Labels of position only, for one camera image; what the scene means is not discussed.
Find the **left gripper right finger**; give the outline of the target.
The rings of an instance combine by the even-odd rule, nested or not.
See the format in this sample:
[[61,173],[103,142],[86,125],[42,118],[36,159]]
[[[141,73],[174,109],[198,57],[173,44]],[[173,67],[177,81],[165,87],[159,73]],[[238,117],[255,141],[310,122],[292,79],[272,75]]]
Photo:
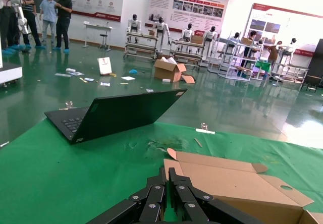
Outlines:
[[195,188],[189,177],[169,168],[171,203],[177,217],[189,223],[262,223],[255,217]]

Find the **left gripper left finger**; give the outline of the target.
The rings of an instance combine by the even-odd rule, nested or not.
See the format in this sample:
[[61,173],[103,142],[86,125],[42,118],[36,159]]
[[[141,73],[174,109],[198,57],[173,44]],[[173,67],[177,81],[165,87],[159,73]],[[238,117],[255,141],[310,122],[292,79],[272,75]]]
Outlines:
[[167,206],[167,178],[163,167],[147,178],[146,186],[104,211],[89,223],[154,223],[163,220]]

